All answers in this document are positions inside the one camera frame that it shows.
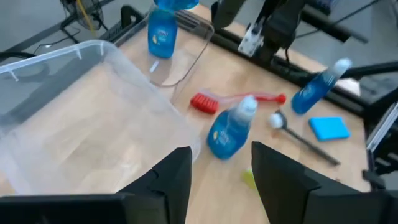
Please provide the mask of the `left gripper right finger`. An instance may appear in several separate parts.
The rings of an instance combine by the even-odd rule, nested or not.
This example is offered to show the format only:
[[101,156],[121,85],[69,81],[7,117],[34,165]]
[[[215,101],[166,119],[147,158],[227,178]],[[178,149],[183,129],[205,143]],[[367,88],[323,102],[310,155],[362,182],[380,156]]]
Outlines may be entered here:
[[252,173],[270,224],[302,224],[309,193],[320,184],[305,174],[305,166],[253,141]]

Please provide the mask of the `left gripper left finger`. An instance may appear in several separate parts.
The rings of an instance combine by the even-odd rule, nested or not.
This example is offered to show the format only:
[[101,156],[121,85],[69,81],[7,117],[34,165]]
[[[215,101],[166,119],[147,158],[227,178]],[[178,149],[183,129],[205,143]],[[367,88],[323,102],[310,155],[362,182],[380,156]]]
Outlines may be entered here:
[[178,147],[119,192],[125,224],[185,224],[192,183],[192,150]]

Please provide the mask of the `yellow-green dish brush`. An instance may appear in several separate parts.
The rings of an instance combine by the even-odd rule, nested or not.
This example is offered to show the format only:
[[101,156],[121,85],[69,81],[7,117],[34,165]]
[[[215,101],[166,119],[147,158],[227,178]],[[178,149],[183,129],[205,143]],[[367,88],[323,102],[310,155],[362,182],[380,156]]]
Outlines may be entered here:
[[241,178],[243,180],[243,182],[251,189],[256,190],[256,183],[254,181],[254,176],[252,173],[252,169],[247,169],[245,171],[242,172],[241,174]]

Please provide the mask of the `blue dish soap bottle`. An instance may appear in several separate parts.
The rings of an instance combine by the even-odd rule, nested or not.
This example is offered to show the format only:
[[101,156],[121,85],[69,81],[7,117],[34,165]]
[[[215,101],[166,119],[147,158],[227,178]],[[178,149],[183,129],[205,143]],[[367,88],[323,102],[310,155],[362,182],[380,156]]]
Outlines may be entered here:
[[206,139],[210,151],[217,158],[227,160],[244,146],[257,107],[255,97],[248,95],[218,115]]
[[316,75],[293,96],[291,101],[293,111],[299,115],[309,111],[327,95],[341,76],[352,67],[352,64],[349,58],[341,58],[333,66]]
[[154,3],[161,9],[179,11],[194,8],[199,0],[154,0]]
[[174,13],[155,8],[148,19],[149,52],[156,57],[170,58],[174,53],[178,25]]

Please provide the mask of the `red toothbrush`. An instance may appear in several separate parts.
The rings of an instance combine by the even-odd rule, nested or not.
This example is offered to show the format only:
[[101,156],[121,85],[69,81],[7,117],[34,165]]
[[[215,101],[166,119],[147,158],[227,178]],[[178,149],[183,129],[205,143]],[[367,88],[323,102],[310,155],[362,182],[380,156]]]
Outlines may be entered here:
[[206,114],[215,114],[220,105],[238,102],[249,95],[252,95],[259,102],[276,102],[280,105],[283,105],[287,99],[284,94],[271,95],[265,92],[247,92],[237,95],[220,96],[208,90],[202,90],[191,97],[190,106]]

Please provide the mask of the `shallow clear plastic tray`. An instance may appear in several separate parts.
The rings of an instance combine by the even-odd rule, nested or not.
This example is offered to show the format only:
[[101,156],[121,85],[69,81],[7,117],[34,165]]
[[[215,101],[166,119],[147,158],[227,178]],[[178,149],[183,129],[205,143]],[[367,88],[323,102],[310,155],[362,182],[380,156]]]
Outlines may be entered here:
[[158,7],[153,5],[142,21],[124,28],[115,44],[154,86],[171,100],[186,84],[195,65],[214,34],[213,26],[192,11],[168,12],[177,22],[177,37],[170,58],[149,52],[149,19]]

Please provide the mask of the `grey dish brush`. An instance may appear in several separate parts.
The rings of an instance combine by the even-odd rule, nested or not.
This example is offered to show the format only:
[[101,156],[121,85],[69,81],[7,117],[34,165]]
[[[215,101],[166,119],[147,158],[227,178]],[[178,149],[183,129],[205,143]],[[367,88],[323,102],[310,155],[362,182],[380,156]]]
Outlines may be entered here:
[[306,145],[312,152],[323,158],[324,160],[328,161],[331,165],[333,166],[338,166],[341,164],[341,162],[334,158],[332,155],[324,151],[323,149],[320,149],[319,147],[313,145],[311,142],[308,140],[304,139],[300,135],[298,135],[294,130],[290,129],[288,127],[288,122],[287,118],[284,116],[284,114],[280,111],[277,110],[275,113],[272,113],[269,116],[269,124],[274,128],[274,129],[281,129],[291,135],[293,138],[297,139],[300,141],[302,144]]

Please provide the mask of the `blue sponge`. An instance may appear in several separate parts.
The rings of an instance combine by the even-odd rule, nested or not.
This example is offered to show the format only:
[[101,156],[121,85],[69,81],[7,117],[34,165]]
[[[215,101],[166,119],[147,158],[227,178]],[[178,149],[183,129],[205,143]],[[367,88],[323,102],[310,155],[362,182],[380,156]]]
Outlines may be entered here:
[[348,139],[351,132],[342,117],[313,117],[308,120],[315,137],[320,142]]

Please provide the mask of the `deep clear plastic bin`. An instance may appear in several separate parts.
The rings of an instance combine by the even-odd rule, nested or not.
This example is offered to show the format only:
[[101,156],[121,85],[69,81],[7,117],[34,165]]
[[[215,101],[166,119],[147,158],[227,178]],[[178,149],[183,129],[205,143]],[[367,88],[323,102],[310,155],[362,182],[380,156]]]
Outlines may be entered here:
[[109,42],[0,66],[0,196],[116,192],[184,146],[195,128]]

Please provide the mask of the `white paper sheet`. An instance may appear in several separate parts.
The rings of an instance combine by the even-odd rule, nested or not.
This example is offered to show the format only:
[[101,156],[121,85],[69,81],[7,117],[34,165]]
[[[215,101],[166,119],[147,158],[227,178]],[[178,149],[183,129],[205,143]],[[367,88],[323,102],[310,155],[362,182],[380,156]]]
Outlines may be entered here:
[[361,96],[360,82],[352,78],[339,79],[336,86],[356,96]]

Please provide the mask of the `black perforated box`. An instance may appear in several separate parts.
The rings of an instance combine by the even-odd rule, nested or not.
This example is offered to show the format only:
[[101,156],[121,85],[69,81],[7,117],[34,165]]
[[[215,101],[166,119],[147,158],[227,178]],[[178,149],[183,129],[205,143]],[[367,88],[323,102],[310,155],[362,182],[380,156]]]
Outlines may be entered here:
[[147,25],[146,14],[129,5],[121,8],[120,16],[121,20],[106,31],[99,40],[108,41],[119,47]]

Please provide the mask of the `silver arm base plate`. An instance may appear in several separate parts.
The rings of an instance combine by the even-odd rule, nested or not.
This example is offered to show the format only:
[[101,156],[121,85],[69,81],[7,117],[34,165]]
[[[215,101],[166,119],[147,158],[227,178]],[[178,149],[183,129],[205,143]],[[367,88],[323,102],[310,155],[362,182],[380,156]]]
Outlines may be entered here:
[[264,36],[261,34],[262,23],[250,24],[242,41],[239,44],[238,51],[248,57],[252,57],[259,47],[262,47]]

